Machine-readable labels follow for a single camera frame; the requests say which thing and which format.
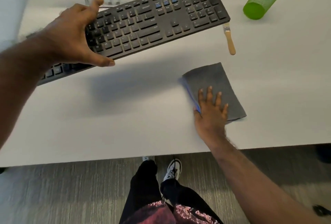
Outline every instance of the shoe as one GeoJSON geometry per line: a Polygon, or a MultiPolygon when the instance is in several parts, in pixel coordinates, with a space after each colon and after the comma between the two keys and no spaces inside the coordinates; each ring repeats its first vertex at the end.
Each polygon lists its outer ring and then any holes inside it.
{"type": "Polygon", "coordinates": [[[178,180],[181,172],[182,172],[182,163],[180,162],[179,159],[174,159],[172,162],[170,162],[167,173],[163,181],[168,179],[178,180]]]}
{"type": "Polygon", "coordinates": [[[155,162],[155,156],[143,156],[143,162],[146,160],[154,160],[155,162]]]}

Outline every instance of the black pants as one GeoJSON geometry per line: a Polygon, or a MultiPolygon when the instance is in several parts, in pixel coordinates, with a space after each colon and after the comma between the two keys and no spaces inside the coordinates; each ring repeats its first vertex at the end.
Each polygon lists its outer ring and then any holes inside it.
{"type": "Polygon", "coordinates": [[[119,224],[132,216],[135,211],[156,201],[162,200],[160,191],[171,204],[192,207],[200,212],[208,214],[219,223],[221,220],[208,206],[208,204],[192,189],[184,187],[175,179],[165,180],[159,189],[156,173],[158,167],[153,160],[144,161],[131,179],[130,191],[127,197],[119,224]]]}

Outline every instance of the hand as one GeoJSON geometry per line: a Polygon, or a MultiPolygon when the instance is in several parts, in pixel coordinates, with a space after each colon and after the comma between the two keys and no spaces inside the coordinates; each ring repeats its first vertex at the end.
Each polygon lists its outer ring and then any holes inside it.
{"type": "Polygon", "coordinates": [[[98,67],[114,66],[114,60],[90,50],[85,38],[85,27],[97,17],[103,0],[93,0],[91,6],[75,4],[66,9],[36,35],[50,52],[55,63],[84,63],[98,67]]]}
{"type": "Polygon", "coordinates": [[[213,89],[207,89],[207,98],[204,98],[203,90],[198,93],[201,113],[194,109],[195,128],[209,148],[214,147],[220,139],[226,138],[225,124],[227,121],[227,110],[229,105],[221,107],[221,95],[217,93],[215,104],[213,104],[213,89]]]}

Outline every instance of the microfiber cloth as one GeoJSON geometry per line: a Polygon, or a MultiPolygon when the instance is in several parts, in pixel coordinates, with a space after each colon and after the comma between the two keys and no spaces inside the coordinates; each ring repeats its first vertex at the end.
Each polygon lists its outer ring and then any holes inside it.
{"type": "Polygon", "coordinates": [[[198,67],[188,71],[183,75],[184,85],[186,86],[197,110],[201,113],[198,103],[198,91],[203,88],[206,96],[207,88],[213,87],[213,101],[215,102],[218,92],[222,92],[222,106],[229,104],[228,123],[246,117],[245,110],[234,94],[230,82],[226,76],[221,63],[210,66],[198,67]]]}

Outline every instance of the black keyboard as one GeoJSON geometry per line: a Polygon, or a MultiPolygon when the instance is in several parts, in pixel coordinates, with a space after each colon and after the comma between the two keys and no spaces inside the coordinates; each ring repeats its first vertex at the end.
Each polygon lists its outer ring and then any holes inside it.
{"type": "MultiPolygon", "coordinates": [[[[229,21],[221,0],[136,0],[99,12],[86,40],[92,51],[116,60],[229,21]]],[[[91,67],[54,65],[38,85],[91,67]]]]}

